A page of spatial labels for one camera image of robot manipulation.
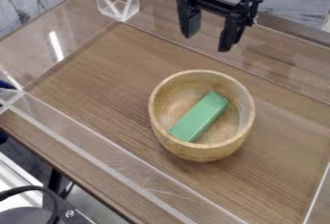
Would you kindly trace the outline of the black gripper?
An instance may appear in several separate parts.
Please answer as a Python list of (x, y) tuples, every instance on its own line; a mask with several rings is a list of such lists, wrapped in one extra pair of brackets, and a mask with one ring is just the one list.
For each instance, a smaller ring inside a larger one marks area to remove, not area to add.
[(258, 8), (263, 0), (175, 0), (181, 32), (190, 39), (202, 27), (202, 11), (226, 16), (218, 51), (229, 52), (239, 42), (245, 27), (255, 22)]

